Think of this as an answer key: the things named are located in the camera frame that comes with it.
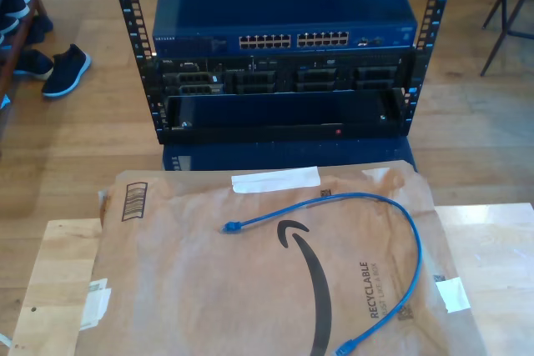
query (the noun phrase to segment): blue ethernet cable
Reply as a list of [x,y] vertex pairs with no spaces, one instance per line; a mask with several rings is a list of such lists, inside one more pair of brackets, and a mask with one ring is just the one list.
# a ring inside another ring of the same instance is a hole
[[296,210],[297,208],[302,208],[309,204],[323,203],[323,202],[328,202],[331,200],[344,200],[344,199],[349,199],[349,198],[367,198],[367,199],[380,200],[381,202],[389,203],[390,205],[398,208],[404,214],[404,216],[408,220],[408,223],[410,223],[411,229],[414,233],[414,238],[416,239],[416,245],[417,245],[417,265],[416,265],[416,270],[414,272],[414,276],[411,279],[410,286],[406,290],[406,293],[404,294],[402,299],[399,301],[399,303],[392,310],[390,310],[390,312],[386,316],[384,316],[383,319],[381,319],[378,323],[373,325],[367,331],[358,335],[356,338],[349,339],[347,342],[339,346],[339,348],[336,349],[336,351],[332,353],[333,356],[345,356],[347,354],[352,353],[352,351],[354,351],[354,349],[356,349],[356,347],[361,342],[368,339],[374,332],[378,331],[382,326],[384,326],[388,321],[390,321],[393,318],[393,316],[395,316],[395,314],[397,314],[399,310],[402,309],[402,307],[406,304],[410,296],[413,294],[414,289],[416,288],[416,285],[417,285],[417,280],[419,279],[419,275],[421,272],[422,247],[421,247],[421,238],[419,237],[419,232],[417,231],[416,224],[414,223],[414,220],[410,216],[408,211],[404,207],[402,207],[402,205],[397,203],[395,200],[386,198],[385,196],[380,196],[374,193],[350,192],[350,193],[339,193],[336,195],[324,196],[322,198],[314,198],[314,199],[305,200],[304,202],[300,202],[300,203],[294,204],[293,206],[289,206],[288,208],[282,208],[281,210],[277,210],[276,212],[266,214],[265,216],[252,218],[242,223],[239,221],[230,221],[221,228],[221,233],[237,233],[241,231],[243,227],[246,227],[250,224],[258,223],[260,221],[268,220],[270,218],[274,218],[274,217],[278,217],[286,213],[290,213]]

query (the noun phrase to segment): wooden board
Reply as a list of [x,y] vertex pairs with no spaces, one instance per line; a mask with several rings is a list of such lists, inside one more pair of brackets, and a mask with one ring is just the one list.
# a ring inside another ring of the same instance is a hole
[[100,233],[97,218],[48,223],[9,356],[74,354]]
[[534,210],[529,203],[436,207],[491,355],[534,349]]

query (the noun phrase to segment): blue network switch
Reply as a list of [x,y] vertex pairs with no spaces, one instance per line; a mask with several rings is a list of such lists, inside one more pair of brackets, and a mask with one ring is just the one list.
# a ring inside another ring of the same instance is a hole
[[158,0],[160,58],[409,48],[408,0]]

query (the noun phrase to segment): white label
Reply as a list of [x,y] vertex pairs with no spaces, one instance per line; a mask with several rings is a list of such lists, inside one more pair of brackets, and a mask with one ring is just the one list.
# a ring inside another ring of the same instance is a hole
[[436,286],[445,302],[448,313],[459,312],[471,307],[460,277],[440,281],[436,283]]
[[80,331],[96,327],[106,313],[106,310],[108,310],[111,288],[106,288],[107,283],[108,279],[103,278],[98,281],[92,281],[89,284],[89,292],[85,300],[85,307],[83,308]]
[[236,193],[262,193],[293,188],[318,187],[320,185],[320,177],[317,167],[295,168],[272,173],[233,176],[232,185]]

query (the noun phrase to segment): cardboard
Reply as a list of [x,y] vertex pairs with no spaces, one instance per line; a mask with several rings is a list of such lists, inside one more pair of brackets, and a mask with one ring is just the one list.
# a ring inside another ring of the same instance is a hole
[[[348,199],[239,234],[219,230],[228,221],[346,192],[401,203],[424,247],[408,305],[353,354],[486,354],[471,310],[447,313],[436,287],[458,274],[425,180],[402,162],[319,171],[318,187],[245,194],[232,190],[236,172],[119,175],[108,191],[92,278],[107,278],[113,293],[98,326],[80,333],[76,355],[331,354],[408,288],[416,244],[405,217],[387,203]],[[284,229],[287,248],[278,230],[284,220],[309,230]]]

